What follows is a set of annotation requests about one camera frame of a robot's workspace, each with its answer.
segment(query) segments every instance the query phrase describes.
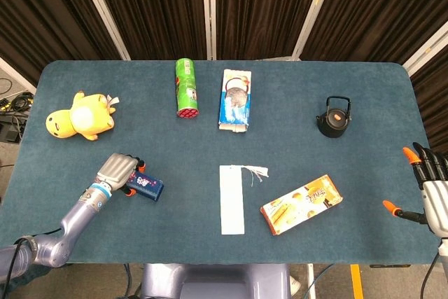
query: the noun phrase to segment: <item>orange fingertip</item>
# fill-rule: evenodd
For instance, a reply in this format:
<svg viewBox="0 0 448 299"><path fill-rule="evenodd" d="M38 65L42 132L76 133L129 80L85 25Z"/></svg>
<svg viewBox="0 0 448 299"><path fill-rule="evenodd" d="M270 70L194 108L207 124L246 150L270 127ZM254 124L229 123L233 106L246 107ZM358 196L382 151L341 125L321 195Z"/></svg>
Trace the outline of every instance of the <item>orange fingertip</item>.
<svg viewBox="0 0 448 299"><path fill-rule="evenodd" d="M396 216L396 212L398 210L401 210L401 208L395 206L392 202L388 201L388 200L384 200L383 201L383 206L386 207L387 210L390 211L390 213L394 216Z"/></svg>
<svg viewBox="0 0 448 299"><path fill-rule="evenodd" d="M130 188L129 193L126 194L126 196L131 197L131 196L136 195L136 193L137 193L137 191L135 189Z"/></svg>
<svg viewBox="0 0 448 299"><path fill-rule="evenodd" d="M140 166L140 167L139 167L139 172L140 172L140 173L144 173L145 170L146 170L146 164L143 164L143 166Z"/></svg>
<svg viewBox="0 0 448 299"><path fill-rule="evenodd" d="M403 147L403 153L406 155L406 158L409 160L409 164L415 164L417 162L421 162L419 156L414 153L413 150L411 150L408 147Z"/></svg>

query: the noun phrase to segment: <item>small blue box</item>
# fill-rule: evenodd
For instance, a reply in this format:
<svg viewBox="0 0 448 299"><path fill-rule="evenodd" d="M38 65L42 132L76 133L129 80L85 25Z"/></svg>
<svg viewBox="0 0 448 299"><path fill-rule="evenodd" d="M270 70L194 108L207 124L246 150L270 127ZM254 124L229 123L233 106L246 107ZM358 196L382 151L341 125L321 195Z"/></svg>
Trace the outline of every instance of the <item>small blue box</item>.
<svg viewBox="0 0 448 299"><path fill-rule="evenodd" d="M154 201L159 200L159 196L163 190L162 180L142 174L139 171L132 172L131 177L126 182L126 186L135 189L138 194Z"/></svg>
<svg viewBox="0 0 448 299"><path fill-rule="evenodd" d="M245 132L251 107L251 72L224 70L219 111L219 129Z"/></svg>

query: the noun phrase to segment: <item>orange snack box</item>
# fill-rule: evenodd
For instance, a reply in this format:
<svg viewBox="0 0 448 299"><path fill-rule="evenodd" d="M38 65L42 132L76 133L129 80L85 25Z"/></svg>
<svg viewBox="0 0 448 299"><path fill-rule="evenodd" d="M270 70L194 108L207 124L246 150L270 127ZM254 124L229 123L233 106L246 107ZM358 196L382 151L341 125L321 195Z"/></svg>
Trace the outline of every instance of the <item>orange snack box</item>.
<svg viewBox="0 0 448 299"><path fill-rule="evenodd" d="M342 201L328 175L275 199L260 208L273 235L291 229Z"/></svg>

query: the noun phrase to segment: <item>table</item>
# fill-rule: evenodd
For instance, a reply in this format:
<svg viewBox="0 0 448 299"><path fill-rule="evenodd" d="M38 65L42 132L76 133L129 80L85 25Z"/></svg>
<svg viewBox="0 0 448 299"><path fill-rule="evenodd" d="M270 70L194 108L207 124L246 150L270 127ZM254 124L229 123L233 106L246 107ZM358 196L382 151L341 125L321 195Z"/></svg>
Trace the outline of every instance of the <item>table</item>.
<svg viewBox="0 0 448 299"><path fill-rule="evenodd" d="M427 145L410 80L398 64L197 61L199 116L176 117L174 61L57 61L43 71L19 158L0 210L0 245L57 228L113 152L144 158L164 181L155 203L121 192L81 235L72 263L428 263L438 240L424 225L392 217L390 199L422 211L402 154ZM246 134L218 130L224 69L252 71ZM74 94L118 96L115 128L95 142L57 139L46 116ZM352 100L338 139L315 116L326 97ZM269 168L251 187L243 172L245 235L222 236L219 165ZM336 207L274 237L260 206L329 174L344 196Z"/></svg>

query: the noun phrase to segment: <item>yellow plush toy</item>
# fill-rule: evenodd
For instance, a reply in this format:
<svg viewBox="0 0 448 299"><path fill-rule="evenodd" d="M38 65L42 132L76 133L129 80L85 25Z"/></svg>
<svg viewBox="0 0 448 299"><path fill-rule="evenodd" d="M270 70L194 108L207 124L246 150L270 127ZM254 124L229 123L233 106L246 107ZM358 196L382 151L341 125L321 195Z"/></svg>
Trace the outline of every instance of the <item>yellow plush toy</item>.
<svg viewBox="0 0 448 299"><path fill-rule="evenodd" d="M115 112L111 99L101 94L85 96L76 93L70 110L58 110L48 115L45 125L49 133L57 138L68 138L81 133L89 140L97 140L98 134L114 126L111 114Z"/></svg>

